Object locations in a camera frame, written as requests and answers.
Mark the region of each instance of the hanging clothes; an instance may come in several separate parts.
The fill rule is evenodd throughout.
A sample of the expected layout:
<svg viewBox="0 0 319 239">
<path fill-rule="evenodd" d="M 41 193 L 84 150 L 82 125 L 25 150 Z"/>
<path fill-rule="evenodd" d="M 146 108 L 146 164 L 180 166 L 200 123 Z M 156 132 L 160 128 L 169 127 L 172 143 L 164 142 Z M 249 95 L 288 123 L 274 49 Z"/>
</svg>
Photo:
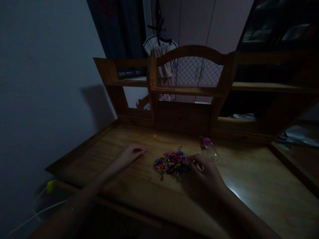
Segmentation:
<svg viewBox="0 0 319 239">
<path fill-rule="evenodd" d="M 161 57 L 170 51 L 170 45 L 154 46 L 151 50 L 152 56 Z M 158 79 L 160 86 L 175 86 L 175 75 L 173 71 L 173 65 L 170 62 L 165 63 L 163 66 L 158 67 Z M 175 99 L 175 95 L 169 95 L 164 97 L 166 101 L 172 101 Z"/>
<path fill-rule="evenodd" d="M 152 54 L 152 48 L 154 46 L 166 46 L 169 45 L 169 50 L 174 50 L 178 48 L 178 45 L 176 42 L 174 42 L 172 39 L 164 39 L 162 37 L 158 38 L 158 35 L 150 36 L 146 39 L 146 41 L 143 44 L 144 50 L 146 51 L 147 55 Z"/>
</svg>

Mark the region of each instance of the wooden desk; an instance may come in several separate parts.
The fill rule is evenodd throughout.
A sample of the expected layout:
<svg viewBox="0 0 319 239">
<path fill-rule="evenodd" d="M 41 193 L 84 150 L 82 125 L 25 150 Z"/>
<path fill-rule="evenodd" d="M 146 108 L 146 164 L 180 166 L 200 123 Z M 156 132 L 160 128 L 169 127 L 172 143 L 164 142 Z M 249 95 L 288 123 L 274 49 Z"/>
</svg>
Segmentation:
<svg viewBox="0 0 319 239">
<path fill-rule="evenodd" d="M 107 182 L 101 197 L 207 237 L 247 236 L 231 213 L 208 194 L 192 173 L 182 177 L 181 183 L 170 177 L 160 181 L 152 167 L 164 151 L 176 151 L 179 146 L 187 155 L 205 153 L 198 137 L 119 124 L 101 131 L 47 171 L 83 187 L 131 143 L 141 144 L 148 152 Z M 319 200 L 267 147 L 223 140 L 214 143 L 221 156 L 217 166 L 227 186 L 280 236 L 319 236 Z"/>
</svg>

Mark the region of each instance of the clear plastic bottle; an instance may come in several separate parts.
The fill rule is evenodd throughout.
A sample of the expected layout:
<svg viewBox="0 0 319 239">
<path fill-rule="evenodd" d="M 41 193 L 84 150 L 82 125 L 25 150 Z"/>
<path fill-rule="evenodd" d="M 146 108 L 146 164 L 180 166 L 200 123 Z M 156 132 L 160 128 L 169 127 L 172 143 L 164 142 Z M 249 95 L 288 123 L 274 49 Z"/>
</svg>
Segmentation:
<svg viewBox="0 0 319 239">
<path fill-rule="evenodd" d="M 219 162 L 219 154 L 216 151 L 210 138 L 203 138 L 203 142 L 204 142 L 204 146 L 205 146 L 206 150 L 209 151 L 209 153 L 207 153 L 207 156 L 209 157 L 209 159 L 214 163 L 218 163 Z"/>
</svg>

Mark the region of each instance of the colorful rubber bands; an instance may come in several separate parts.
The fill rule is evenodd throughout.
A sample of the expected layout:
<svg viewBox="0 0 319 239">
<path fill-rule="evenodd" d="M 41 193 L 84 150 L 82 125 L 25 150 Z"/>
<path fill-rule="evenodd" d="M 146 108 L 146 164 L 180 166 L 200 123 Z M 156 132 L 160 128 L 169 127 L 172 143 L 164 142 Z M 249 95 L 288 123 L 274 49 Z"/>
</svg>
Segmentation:
<svg viewBox="0 0 319 239">
<path fill-rule="evenodd" d="M 185 172 L 188 173 L 190 165 L 186 160 L 187 156 L 184 152 L 178 150 L 175 152 L 165 152 L 164 155 L 154 161 L 154 169 L 160 174 L 161 181 L 164 180 L 167 175 L 171 175 L 176 182 L 181 181 L 180 176 Z"/>
</svg>

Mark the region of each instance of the wardrobe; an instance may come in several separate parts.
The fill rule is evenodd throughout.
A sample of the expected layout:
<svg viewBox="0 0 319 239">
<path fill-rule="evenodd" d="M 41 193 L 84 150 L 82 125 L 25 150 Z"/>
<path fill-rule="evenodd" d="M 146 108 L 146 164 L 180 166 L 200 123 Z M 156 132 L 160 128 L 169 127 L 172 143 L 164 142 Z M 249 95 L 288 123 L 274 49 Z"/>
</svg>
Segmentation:
<svg viewBox="0 0 319 239">
<path fill-rule="evenodd" d="M 236 50 L 253 0 L 160 0 L 167 35 L 178 43 L 203 45 L 221 53 Z M 151 0 L 155 15 L 156 0 Z M 175 64 L 177 86 L 214 87 L 223 66 L 200 57 L 182 57 Z M 176 95 L 177 102 L 210 103 L 211 97 Z"/>
</svg>

